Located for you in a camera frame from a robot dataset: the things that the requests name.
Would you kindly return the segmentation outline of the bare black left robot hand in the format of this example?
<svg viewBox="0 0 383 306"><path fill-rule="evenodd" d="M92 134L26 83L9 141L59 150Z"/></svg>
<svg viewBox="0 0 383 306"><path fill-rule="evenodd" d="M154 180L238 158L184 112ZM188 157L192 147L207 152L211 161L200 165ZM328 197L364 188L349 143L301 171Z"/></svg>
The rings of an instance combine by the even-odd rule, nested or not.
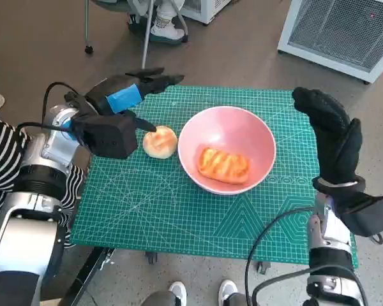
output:
<svg viewBox="0 0 383 306"><path fill-rule="evenodd" d="M85 94L100 115L115 115L143 102L148 94L159 94L184 80L184 75L165 75L164 68L136 69L112 75Z"/></svg>

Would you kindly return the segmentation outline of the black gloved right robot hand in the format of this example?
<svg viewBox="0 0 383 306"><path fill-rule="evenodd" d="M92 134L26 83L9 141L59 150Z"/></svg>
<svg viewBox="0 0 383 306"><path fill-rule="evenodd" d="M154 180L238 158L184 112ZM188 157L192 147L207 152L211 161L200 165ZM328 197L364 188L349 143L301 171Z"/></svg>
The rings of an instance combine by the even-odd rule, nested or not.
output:
<svg viewBox="0 0 383 306"><path fill-rule="evenodd" d="M333 185L356 182L361 121L351 119L341 103L318 89L297 87L292 97L294 108L308 116L315 133L319 176Z"/></svg>

